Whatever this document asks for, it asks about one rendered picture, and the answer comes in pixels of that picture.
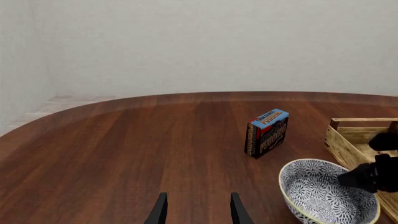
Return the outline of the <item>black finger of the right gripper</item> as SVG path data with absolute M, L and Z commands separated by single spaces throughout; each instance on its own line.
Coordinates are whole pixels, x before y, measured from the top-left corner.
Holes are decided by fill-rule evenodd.
M 373 166 L 371 164 L 360 164 L 355 169 L 341 174 L 337 177 L 341 186 L 361 189 L 369 193 L 376 193 L 377 188 L 371 177 Z

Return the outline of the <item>black white patterned bowl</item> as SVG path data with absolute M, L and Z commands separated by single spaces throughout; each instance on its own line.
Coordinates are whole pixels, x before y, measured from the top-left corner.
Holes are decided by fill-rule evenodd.
M 375 224 L 381 206 L 375 194 L 341 186 L 345 167 L 319 159 L 293 160 L 281 168 L 286 205 L 303 224 Z

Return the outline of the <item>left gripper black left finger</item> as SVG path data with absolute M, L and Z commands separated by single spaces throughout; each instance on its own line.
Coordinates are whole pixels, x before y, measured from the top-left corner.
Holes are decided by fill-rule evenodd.
M 167 209 L 167 193 L 161 192 L 153 209 L 145 220 L 145 224 L 165 224 L 167 219 Z

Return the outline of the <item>wooden slat tray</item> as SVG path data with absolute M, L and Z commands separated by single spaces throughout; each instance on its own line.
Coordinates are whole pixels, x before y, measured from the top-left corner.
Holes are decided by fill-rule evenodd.
M 386 127 L 340 127 L 344 122 L 388 122 Z M 333 118 L 327 127 L 325 148 L 336 161 L 347 169 L 360 164 L 374 162 L 374 156 L 388 154 L 398 156 L 398 151 L 377 152 L 371 149 L 368 141 L 378 133 L 398 132 L 398 118 Z

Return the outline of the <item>chocolate pudding box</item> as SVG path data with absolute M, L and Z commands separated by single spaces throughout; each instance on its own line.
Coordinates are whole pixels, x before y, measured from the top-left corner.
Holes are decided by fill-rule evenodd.
M 248 122 L 244 152 L 260 158 L 285 139 L 289 113 L 274 109 Z

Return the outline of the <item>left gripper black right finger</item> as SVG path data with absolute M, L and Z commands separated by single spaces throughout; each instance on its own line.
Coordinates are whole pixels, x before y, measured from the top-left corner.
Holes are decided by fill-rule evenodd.
M 231 193 L 230 210 L 232 224 L 254 224 L 237 192 Z

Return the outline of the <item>small black rounded plate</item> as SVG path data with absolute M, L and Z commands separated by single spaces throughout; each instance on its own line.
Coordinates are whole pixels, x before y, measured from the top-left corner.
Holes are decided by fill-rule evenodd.
M 398 151 L 398 133 L 376 134 L 368 145 L 374 151 Z

